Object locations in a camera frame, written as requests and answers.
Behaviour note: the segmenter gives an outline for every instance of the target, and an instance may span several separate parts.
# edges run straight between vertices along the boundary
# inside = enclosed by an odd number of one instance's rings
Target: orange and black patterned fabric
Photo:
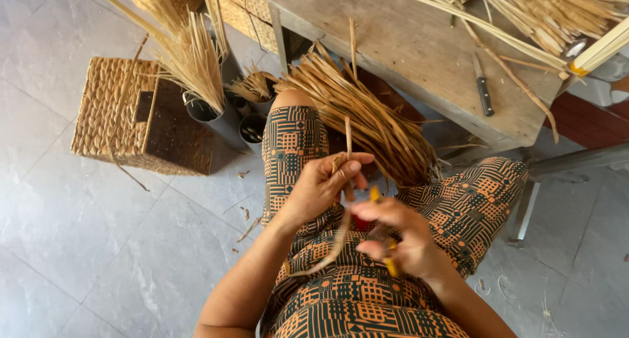
[[[328,155],[328,139],[315,108],[271,111],[263,138],[263,225],[284,204],[306,162]],[[526,167],[492,157],[432,186],[398,194],[429,220],[435,242],[462,277],[474,273],[517,203]],[[291,272],[306,270],[329,253],[343,207],[330,207],[295,235]],[[355,250],[370,239],[352,229],[333,264],[309,277],[282,268],[262,316],[262,337],[467,337],[441,313],[430,287],[418,278],[391,278],[386,267]]]

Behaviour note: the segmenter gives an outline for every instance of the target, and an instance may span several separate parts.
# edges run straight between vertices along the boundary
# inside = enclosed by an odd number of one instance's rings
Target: person
[[[392,254],[405,273],[399,278],[379,261],[379,242],[361,231],[348,232],[332,264],[291,277],[333,246],[344,212],[334,200],[343,185],[368,186],[360,169],[373,155],[340,155],[331,174],[338,155],[328,155],[313,102],[281,92],[263,137],[265,228],[209,295],[194,337],[254,337],[258,322],[261,337],[515,337],[464,278],[519,199],[526,167],[492,157],[434,185],[351,205],[359,218],[401,232]]]

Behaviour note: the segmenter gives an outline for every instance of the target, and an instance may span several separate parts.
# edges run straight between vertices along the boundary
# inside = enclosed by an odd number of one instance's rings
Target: wooden workbench
[[[329,50],[349,59],[349,17],[353,17],[358,23],[358,66],[452,119],[490,145],[492,152],[535,142],[545,114],[474,44],[460,21],[450,28],[448,13],[414,0],[267,1],[282,66],[289,62],[284,49],[287,30],[313,41],[319,39]],[[484,14],[484,8],[478,12],[480,17]],[[495,11],[494,23],[520,37]],[[535,62],[481,29],[476,31],[498,54]],[[478,54],[487,77],[496,111],[492,117],[483,115],[472,52]],[[512,67],[542,101],[548,106],[552,103],[561,85],[559,77]]]

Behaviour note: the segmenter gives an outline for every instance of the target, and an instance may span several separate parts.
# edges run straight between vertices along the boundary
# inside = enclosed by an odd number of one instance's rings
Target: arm
[[[428,221],[411,208],[386,198],[380,204],[359,203],[352,213],[366,221],[379,220],[402,231],[404,240],[392,253],[394,261],[410,275],[422,278],[432,288],[444,307],[444,314],[472,338],[516,338],[507,324],[461,278],[447,254],[432,238]],[[360,252],[380,259],[382,246],[365,241]]]
[[[354,153],[352,159],[357,161],[345,162],[332,175],[336,157],[338,155],[332,155],[306,164],[287,202],[209,295],[194,338],[255,335],[256,325],[297,230],[322,214],[350,179],[353,178],[358,187],[367,187],[367,181],[359,172],[361,164],[373,161],[373,155]]]

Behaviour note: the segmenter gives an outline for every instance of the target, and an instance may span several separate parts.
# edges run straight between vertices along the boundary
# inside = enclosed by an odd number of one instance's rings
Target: hand
[[[436,246],[428,220],[393,197],[382,202],[356,203],[351,212],[365,221],[378,220],[402,232],[403,241],[391,252],[393,261],[408,274],[426,280],[439,277],[452,269],[446,254]],[[381,261],[384,249],[378,241],[365,241],[356,246],[358,252]]]
[[[334,159],[339,156],[342,157],[341,164],[332,174]],[[350,179],[354,180],[356,187],[366,188],[367,180],[360,173],[360,168],[373,162],[373,159],[370,153],[355,152],[348,162],[347,153],[343,152],[308,162],[278,215],[281,214],[297,231],[306,221],[328,209]]]

